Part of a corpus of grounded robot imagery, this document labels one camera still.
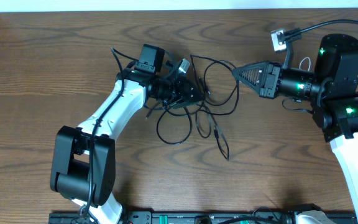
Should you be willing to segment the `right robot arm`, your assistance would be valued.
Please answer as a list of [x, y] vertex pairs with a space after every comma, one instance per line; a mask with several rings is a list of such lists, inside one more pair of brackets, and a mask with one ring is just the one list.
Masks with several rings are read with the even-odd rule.
[[358, 222], [358, 40], [324, 36], [312, 72], [291, 68], [290, 60], [244, 65], [232, 75], [261, 98], [283, 95], [310, 102], [309, 113], [343, 171]]

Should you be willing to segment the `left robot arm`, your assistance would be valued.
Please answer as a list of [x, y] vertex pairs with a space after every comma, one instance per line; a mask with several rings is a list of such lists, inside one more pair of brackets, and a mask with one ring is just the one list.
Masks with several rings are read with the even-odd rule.
[[114, 89], [85, 121], [62, 126], [55, 138], [50, 188], [80, 206], [73, 222], [119, 223], [124, 209], [113, 195], [115, 144], [128, 121], [149, 98], [170, 109], [187, 109], [204, 96], [186, 73], [190, 62], [144, 44], [139, 58], [118, 65]]

